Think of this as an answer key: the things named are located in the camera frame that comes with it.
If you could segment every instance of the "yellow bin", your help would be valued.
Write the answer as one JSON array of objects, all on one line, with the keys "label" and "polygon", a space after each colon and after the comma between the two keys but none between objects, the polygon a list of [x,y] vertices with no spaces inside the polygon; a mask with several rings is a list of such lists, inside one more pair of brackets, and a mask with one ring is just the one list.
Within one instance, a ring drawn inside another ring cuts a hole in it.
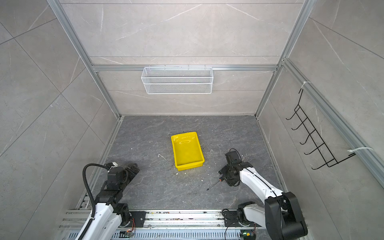
[{"label": "yellow bin", "polygon": [[201,167],[204,163],[196,132],[186,132],[171,137],[175,166],[179,171]]}]

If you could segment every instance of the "white zip tie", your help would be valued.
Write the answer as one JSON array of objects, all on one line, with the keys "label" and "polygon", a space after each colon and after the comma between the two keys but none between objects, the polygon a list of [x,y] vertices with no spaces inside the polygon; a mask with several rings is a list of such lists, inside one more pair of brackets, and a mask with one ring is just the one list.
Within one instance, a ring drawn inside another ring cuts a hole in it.
[{"label": "white zip tie", "polygon": [[306,83],[310,83],[310,82],[305,82],[305,81],[304,81],[304,82],[303,82],[303,85],[301,86],[301,88],[303,88],[303,87],[304,87],[304,84],[306,84]]},{"label": "white zip tie", "polygon": [[373,150],[373,148],[371,148],[371,147],[358,147],[358,148],[350,149],[350,150],[347,150],[347,151],[348,152],[354,152],[354,151],[357,151],[357,150],[360,150],[360,149],[370,149],[370,150]]}]

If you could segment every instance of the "gray marble floor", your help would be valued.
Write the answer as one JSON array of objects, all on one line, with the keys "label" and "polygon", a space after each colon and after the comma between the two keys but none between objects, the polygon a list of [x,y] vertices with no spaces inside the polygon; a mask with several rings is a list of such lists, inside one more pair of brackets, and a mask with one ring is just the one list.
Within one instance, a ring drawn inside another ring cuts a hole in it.
[{"label": "gray marble floor", "polygon": [[[205,158],[202,167],[177,171],[171,136],[197,132]],[[217,173],[227,162],[224,154],[236,148],[270,183],[280,187],[275,170],[253,116],[126,116],[107,162],[121,166],[136,162],[140,172],[127,186],[121,202],[130,209],[221,209],[255,201],[245,185],[218,183]],[[106,180],[102,172],[94,194]]]}]

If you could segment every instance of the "white wire mesh basket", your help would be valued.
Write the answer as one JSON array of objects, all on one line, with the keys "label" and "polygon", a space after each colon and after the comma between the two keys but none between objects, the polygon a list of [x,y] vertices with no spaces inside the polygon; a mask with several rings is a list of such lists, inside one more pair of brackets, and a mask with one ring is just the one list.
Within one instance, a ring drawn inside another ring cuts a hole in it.
[{"label": "white wire mesh basket", "polygon": [[210,67],[146,67],[141,75],[148,94],[211,93]]}]

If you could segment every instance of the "black wire hook rack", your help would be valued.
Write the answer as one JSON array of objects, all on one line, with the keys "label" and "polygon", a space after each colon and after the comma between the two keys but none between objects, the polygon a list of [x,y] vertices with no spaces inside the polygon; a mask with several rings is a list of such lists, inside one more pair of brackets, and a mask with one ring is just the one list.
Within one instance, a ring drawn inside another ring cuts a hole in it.
[{"label": "black wire hook rack", "polygon": [[[323,165],[321,165],[320,167],[317,167],[317,168],[313,168],[313,167],[312,167],[312,169],[313,169],[313,170],[316,170],[316,169],[319,169],[319,168],[321,168],[321,167],[323,167],[323,166],[325,166],[325,165],[327,165],[328,167],[332,167],[332,166],[335,166],[336,164],[341,163],[342,161],[347,160],[347,159],[350,158],[350,157],[355,156],[355,155],[356,155],[355,153],[351,153],[351,154],[348,155],[348,157],[344,158],[344,159],[341,160],[341,161],[336,160],[336,158],[335,158],[334,155],[332,154],[331,150],[329,149],[329,147],[327,146],[327,144],[326,144],[325,141],[323,140],[322,136],[321,136],[320,133],[317,131],[317,129],[315,128],[315,126],[313,125],[313,123],[311,122],[311,120],[308,118],[307,114],[304,112],[304,110],[303,110],[303,109],[301,108],[301,106],[300,106],[300,100],[301,100],[301,96],[303,95],[303,89],[300,89],[299,94],[300,94],[300,98],[299,98],[299,102],[297,103],[297,105],[296,105],[296,107],[295,107],[295,109],[294,109],[294,110],[295,110],[295,113],[294,113],[290,118],[285,118],[285,119],[287,119],[287,120],[291,120],[295,115],[300,119],[300,121],[301,121],[300,125],[299,125],[297,128],[295,128],[295,129],[293,129],[293,128],[291,128],[291,129],[292,129],[292,130],[297,130],[301,125],[303,125],[304,128],[305,128],[305,130],[306,130],[307,133],[308,133],[308,137],[307,137],[307,139],[305,140],[304,143],[301,143],[301,142],[300,142],[300,144],[301,144],[301,145],[306,144],[307,141],[308,141],[308,139],[311,138],[312,142],[313,142],[314,145],[316,146],[316,148],[315,148],[313,151],[311,151],[311,152],[309,152],[309,153],[304,153],[304,154],[305,154],[305,155],[309,155],[309,154],[313,153],[314,151],[318,150],[318,152],[320,153],[322,159],[324,160],[325,163],[324,163]],[[303,112],[303,114],[305,115],[305,119],[304,119],[304,120],[302,120],[301,117],[299,116],[299,114],[297,113],[299,110],[301,110],[301,111]],[[307,128],[307,127],[305,126],[305,124],[304,124],[305,121],[308,121],[308,122],[312,125],[312,127],[313,127],[313,129],[314,129],[313,131],[309,132],[308,128]],[[313,137],[312,137],[312,134],[313,134],[313,133],[317,133],[318,136],[320,137],[321,141],[320,141],[320,143],[318,143],[318,144],[320,144],[320,145],[316,144],[316,142],[314,141],[314,139],[313,139]],[[332,159],[331,159],[331,160],[329,160],[329,161],[325,160],[325,158],[324,158],[322,152],[321,152],[320,149],[319,149],[321,146],[325,146],[326,149],[329,151],[329,153],[330,153],[331,156],[332,156]]]}]

